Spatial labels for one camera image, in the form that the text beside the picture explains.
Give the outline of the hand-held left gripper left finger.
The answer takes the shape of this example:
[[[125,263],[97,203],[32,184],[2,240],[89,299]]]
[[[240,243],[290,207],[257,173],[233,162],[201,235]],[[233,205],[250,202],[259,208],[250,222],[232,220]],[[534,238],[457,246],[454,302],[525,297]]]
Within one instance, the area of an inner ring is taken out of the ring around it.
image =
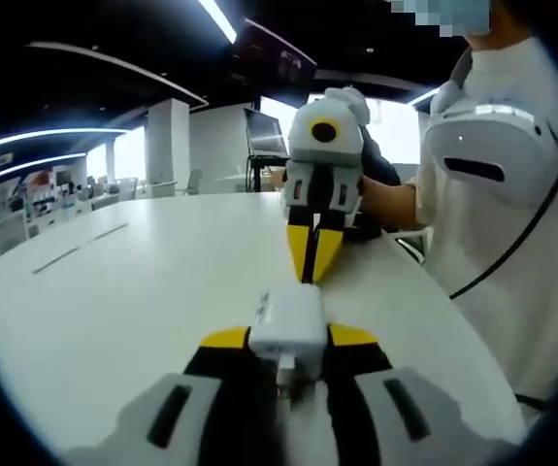
[[[247,345],[247,327],[202,340],[184,370],[127,405],[95,447],[69,449],[65,465],[280,465],[277,390]]]

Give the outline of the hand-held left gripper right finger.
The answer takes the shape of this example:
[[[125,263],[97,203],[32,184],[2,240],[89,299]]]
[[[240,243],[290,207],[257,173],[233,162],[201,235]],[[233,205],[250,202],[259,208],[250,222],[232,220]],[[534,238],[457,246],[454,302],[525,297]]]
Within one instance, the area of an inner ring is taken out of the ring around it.
[[[414,370],[395,367],[370,332],[327,327],[324,382],[341,465],[498,465],[516,445],[478,435],[459,404]]]

